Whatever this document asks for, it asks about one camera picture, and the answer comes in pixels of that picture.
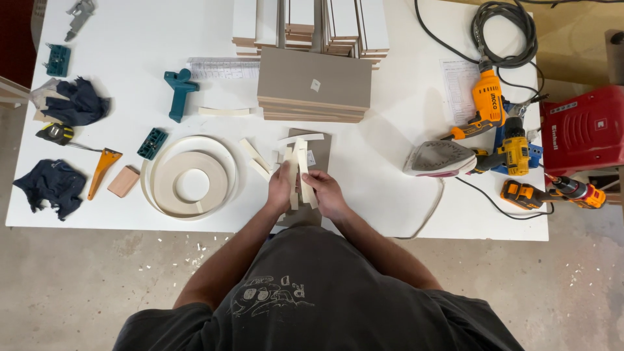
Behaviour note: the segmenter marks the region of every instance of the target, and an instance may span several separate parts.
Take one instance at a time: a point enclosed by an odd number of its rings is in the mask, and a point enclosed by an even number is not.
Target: hand
[[[290,182],[288,181],[288,171],[290,165],[284,161],[280,168],[273,173],[269,181],[269,196],[266,200],[266,207],[282,214],[290,207]]]
[[[329,174],[311,169],[308,174],[304,173],[301,179],[314,188],[318,209],[323,217],[338,220],[351,210],[344,201],[340,185]]]

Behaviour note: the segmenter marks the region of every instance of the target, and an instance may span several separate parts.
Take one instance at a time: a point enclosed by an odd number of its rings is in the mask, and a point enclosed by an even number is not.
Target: concrete floor
[[[0,119],[2,223],[24,114]],[[398,243],[445,289],[489,301],[526,350],[624,350],[622,208],[561,204],[549,226],[549,242]],[[110,349],[130,314],[172,306],[195,270],[185,259],[228,236],[0,226],[0,349]]]

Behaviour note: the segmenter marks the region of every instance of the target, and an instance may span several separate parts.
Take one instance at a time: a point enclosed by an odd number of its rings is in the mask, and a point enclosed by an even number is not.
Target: gray tool
[[[407,157],[403,173],[409,176],[455,177],[477,165],[474,151],[453,141],[426,141]]]
[[[80,31],[84,23],[89,17],[91,17],[91,15],[93,15],[94,10],[95,6],[91,0],[78,0],[76,4],[67,11],[67,14],[74,17],[74,20],[69,24],[71,29],[67,32],[65,42],[68,42],[76,37],[78,31]]]

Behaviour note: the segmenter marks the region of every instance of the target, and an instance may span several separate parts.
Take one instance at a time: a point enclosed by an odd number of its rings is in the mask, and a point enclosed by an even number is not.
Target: orange cordless drill
[[[599,209],[607,199],[604,191],[591,184],[577,182],[568,177],[554,177],[549,174],[546,176],[552,180],[555,189],[544,192],[530,184],[509,179],[505,181],[500,197],[525,210],[538,209],[544,202],[558,201],[574,202],[583,209]]]
[[[500,79],[494,74],[492,61],[483,52],[479,61],[481,80],[472,90],[472,98],[477,112],[468,124],[453,127],[451,134],[442,140],[465,139],[505,124],[503,97],[500,91]]]

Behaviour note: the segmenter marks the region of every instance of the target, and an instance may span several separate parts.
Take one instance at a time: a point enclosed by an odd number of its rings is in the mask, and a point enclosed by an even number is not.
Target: white table
[[[421,0],[421,13],[442,40],[474,58],[478,54],[467,30],[477,6]],[[37,62],[49,54],[44,43],[62,44],[71,17],[65,13],[74,0],[51,0],[41,37]],[[359,124],[264,121],[261,109],[248,117],[205,117],[198,106],[238,109],[257,106],[256,80],[200,81],[201,90],[188,95],[187,114],[181,124],[167,117],[173,91],[163,80],[165,71],[179,71],[188,57],[234,56],[230,42],[231,1],[100,1],[78,36],[70,43],[71,76],[91,80],[100,96],[113,97],[108,117],[77,128],[76,141],[94,148],[108,147],[124,154],[106,174],[93,201],[86,200],[90,176],[99,156],[89,151],[61,147],[34,134],[42,123],[32,120],[29,105],[16,169],[16,179],[28,173],[41,159],[64,159],[88,175],[81,207],[61,222],[46,209],[32,214],[22,190],[13,187],[6,225],[28,227],[72,227],[93,229],[191,230],[200,232],[238,231],[266,200],[267,183],[246,162],[238,145],[246,137],[269,159],[275,141],[287,136],[291,127],[333,135],[329,173],[341,184],[349,205],[374,228],[387,236],[410,236],[429,212],[439,191],[438,181],[409,177],[401,172],[412,145],[437,139],[453,125],[446,106],[440,59],[456,56],[435,43],[416,21],[412,1],[386,1],[386,18],[391,52],[382,68],[373,72],[371,109]],[[524,44],[518,29],[506,19],[495,18],[485,27],[490,47],[513,54]],[[534,68],[504,70],[504,77],[516,84],[536,86]],[[32,86],[49,79],[45,67],[37,65]],[[512,102],[524,101],[530,92],[503,86]],[[539,125],[537,106],[526,114],[525,128]],[[229,147],[240,169],[240,195],[217,213],[193,222],[182,222],[156,212],[139,186],[120,199],[106,187],[127,164],[139,167],[136,154],[153,127],[169,133],[169,140],[205,134]],[[494,131],[461,144],[490,148]],[[524,214],[499,198],[508,177],[495,172],[464,177],[486,191],[498,205],[511,213]],[[520,178],[544,186],[543,172],[533,169]],[[330,226],[326,219],[324,225]],[[510,220],[498,213],[476,190],[456,179],[448,179],[446,193],[420,237],[458,239],[548,240],[545,216],[528,221]]]

